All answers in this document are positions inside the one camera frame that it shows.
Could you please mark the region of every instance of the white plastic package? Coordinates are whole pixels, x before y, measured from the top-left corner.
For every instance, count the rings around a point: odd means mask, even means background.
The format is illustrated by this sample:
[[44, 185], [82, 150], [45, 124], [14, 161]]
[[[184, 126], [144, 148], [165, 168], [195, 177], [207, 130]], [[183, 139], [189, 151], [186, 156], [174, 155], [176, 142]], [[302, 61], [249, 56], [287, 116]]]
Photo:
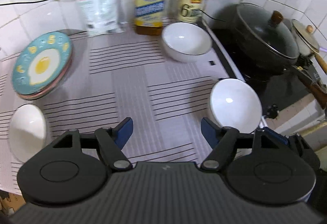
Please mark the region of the white plastic package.
[[77, 3], [90, 37], [124, 31], [119, 20], [119, 0], [77, 0]]

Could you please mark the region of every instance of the pan lid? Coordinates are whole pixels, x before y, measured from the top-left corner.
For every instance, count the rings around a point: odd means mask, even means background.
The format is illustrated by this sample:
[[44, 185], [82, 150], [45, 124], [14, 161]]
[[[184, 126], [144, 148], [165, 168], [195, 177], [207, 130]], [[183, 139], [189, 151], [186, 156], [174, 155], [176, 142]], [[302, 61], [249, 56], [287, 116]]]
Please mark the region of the pan lid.
[[280, 12], [271, 12], [251, 3], [241, 3], [236, 7], [237, 15], [247, 29], [273, 52], [287, 59], [298, 58], [299, 47], [290, 30], [282, 22]]
[[305, 42], [309, 44], [316, 52], [319, 52], [319, 44], [311, 34], [311, 26], [305, 27], [301, 22], [295, 19], [292, 19], [292, 24], [301, 38], [304, 39]]

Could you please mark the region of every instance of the bottle label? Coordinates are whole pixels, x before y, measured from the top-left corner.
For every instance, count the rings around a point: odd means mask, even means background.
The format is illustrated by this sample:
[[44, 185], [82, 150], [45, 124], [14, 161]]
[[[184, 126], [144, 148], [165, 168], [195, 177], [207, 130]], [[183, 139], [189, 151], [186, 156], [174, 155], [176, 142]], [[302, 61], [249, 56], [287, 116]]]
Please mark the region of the bottle label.
[[179, 0], [178, 20], [195, 23], [201, 16], [202, 0]]
[[164, 0], [135, 0], [135, 25], [162, 27]]

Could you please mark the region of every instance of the black stovetop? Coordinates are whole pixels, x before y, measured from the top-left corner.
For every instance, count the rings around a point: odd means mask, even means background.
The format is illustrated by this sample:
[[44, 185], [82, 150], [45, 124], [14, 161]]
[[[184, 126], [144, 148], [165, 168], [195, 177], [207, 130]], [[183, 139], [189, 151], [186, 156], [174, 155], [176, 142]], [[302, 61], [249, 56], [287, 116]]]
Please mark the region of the black stovetop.
[[[281, 75], [272, 75], [258, 68], [238, 47], [233, 35], [228, 30], [213, 30], [233, 62], [248, 83], [258, 94], [263, 114], [272, 105], [279, 110], [294, 104], [309, 93], [298, 77], [289, 69]], [[308, 69], [314, 70], [310, 63]]]

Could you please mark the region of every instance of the teal plate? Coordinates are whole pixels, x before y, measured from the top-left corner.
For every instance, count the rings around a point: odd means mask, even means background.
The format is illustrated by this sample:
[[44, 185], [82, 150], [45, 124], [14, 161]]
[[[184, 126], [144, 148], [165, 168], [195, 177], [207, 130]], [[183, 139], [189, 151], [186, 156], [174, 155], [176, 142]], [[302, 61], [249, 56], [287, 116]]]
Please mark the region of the teal plate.
[[57, 78], [69, 61], [72, 46], [61, 32], [43, 34], [19, 55], [12, 73], [14, 90], [22, 95], [41, 91]]

